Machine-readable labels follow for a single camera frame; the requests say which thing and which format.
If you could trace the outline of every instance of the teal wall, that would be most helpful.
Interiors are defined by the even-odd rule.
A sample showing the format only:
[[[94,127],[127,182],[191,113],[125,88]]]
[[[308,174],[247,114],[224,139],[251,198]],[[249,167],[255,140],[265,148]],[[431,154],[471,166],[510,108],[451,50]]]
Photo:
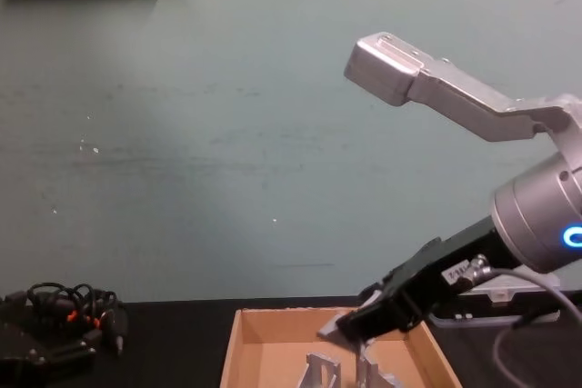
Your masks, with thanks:
[[[0,0],[0,292],[355,293],[553,151],[367,95],[357,38],[528,98],[582,95],[580,29],[582,0]]]

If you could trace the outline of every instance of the cable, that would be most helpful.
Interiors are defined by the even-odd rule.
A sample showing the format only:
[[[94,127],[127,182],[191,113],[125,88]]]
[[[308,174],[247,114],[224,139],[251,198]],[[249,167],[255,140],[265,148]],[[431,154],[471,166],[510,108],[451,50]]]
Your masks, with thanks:
[[[539,286],[540,288],[546,290],[548,293],[550,293],[552,296],[554,296],[557,299],[557,301],[560,302],[562,304],[562,306],[564,306],[564,308],[567,309],[574,316],[577,323],[582,325],[582,313],[578,310],[578,308],[561,291],[554,288],[553,286],[548,284],[546,281],[544,281],[540,277],[535,276],[533,274],[519,272],[516,270],[504,269],[504,268],[492,268],[488,272],[485,270],[483,270],[482,272],[484,273],[487,280],[493,279],[494,277],[497,277],[497,276],[503,274],[503,275],[507,275],[507,276],[514,276],[518,279],[522,279],[522,280],[531,282],[532,284]],[[516,322],[511,327],[504,329],[503,331],[501,331],[497,335],[497,337],[493,343],[493,363],[499,369],[499,371],[502,374],[504,374],[505,377],[509,381],[511,381],[515,386],[517,386],[519,388],[529,388],[530,385],[524,383],[521,379],[519,379],[517,376],[515,376],[513,373],[511,373],[509,371],[509,369],[507,369],[506,365],[503,363],[503,361],[501,360],[501,358],[499,356],[499,351],[500,351],[501,343],[503,342],[503,340],[513,330],[515,330],[518,327],[521,327],[523,325],[525,325],[525,324]]]

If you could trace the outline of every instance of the open cardboard box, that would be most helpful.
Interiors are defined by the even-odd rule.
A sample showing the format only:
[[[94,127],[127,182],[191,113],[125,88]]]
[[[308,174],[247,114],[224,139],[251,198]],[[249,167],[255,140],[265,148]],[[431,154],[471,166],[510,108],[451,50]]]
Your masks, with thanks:
[[[356,388],[356,357],[316,336],[346,308],[237,311],[220,388],[296,388],[308,353],[341,362],[342,388]],[[376,339],[368,356],[405,388],[460,388],[446,357],[424,323],[409,333]]]

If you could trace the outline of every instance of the white sticker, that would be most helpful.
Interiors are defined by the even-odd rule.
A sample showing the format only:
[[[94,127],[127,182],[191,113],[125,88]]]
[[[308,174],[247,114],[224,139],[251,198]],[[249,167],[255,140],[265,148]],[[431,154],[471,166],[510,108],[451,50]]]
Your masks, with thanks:
[[[460,263],[455,264],[452,267],[447,268],[446,270],[443,270],[443,273],[441,274],[443,275],[447,283],[449,285],[452,285],[457,281],[457,279],[460,276],[463,275],[467,268],[469,268],[469,265],[470,262],[468,260],[461,261]]]

